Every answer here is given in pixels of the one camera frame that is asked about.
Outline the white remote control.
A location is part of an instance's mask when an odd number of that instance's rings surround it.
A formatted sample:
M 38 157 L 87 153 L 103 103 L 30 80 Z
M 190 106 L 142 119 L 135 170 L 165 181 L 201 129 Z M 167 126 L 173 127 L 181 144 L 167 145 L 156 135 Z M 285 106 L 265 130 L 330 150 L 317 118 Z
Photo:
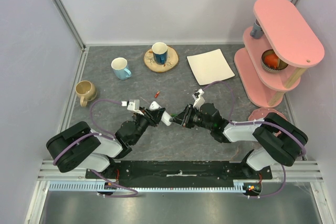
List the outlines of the white remote control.
M 162 107 L 156 101 L 153 101 L 150 104 L 149 110 L 150 111 L 155 111 L 155 110 L 158 110 L 158 109 L 161 109 L 161 108 Z M 161 116 L 161 122 L 163 122 L 166 126 L 170 126 L 173 122 L 173 118 L 170 116 L 170 114 L 168 114 L 166 111 L 164 111 L 162 113 L 162 116 Z

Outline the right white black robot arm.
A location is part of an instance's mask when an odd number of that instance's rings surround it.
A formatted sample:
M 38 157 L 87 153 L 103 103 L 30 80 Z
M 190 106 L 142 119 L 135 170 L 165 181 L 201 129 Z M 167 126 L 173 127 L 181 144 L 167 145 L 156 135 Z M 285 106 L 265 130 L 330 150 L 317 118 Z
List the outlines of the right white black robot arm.
M 275 163 L 290 167 L 306 154 L 307 135 L 275 112 L 258 120 L 233 122 L 221 117 L 212 103 L 198 109 L 189 104 L 172 122 L 189 129 L 198 126 L 210 130 L 220 143 L 258 142 L 260 148 L 248 153 L 240 166 L 241 174 L 248 179 Z

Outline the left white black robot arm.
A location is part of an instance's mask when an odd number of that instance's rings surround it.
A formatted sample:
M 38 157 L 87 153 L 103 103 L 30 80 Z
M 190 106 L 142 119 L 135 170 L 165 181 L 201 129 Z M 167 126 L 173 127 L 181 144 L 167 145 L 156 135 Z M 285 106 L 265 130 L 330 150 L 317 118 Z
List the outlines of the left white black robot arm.
M 96 132 L 81 121 L 48 140 L 46 148 L 54 159 L 53 165 L 62 173 L 81 167 L 111 178 L 115 173 L 114 158 L 128 155 L 149 126 L 156 127 L 160 122 L 169 126 L 172 121 L 165 108 L 152 103 L 150 108 L 134 113 L 131 121 L 123 122 L 114 137 Z

